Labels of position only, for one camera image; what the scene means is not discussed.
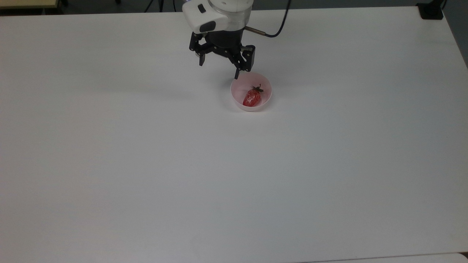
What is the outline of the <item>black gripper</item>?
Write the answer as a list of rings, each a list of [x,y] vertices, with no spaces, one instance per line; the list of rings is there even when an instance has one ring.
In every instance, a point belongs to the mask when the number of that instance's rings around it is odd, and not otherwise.
[[[199,57],[199,66],[203,66],[207,54],[214,52],[229,58],[235,66],[234,79],[238,79],[241,71],[250,72],[254,65],[256,47],[254,45],[241,46],[243,30],[213,31],[197,34],[192,32],[189,50]]]

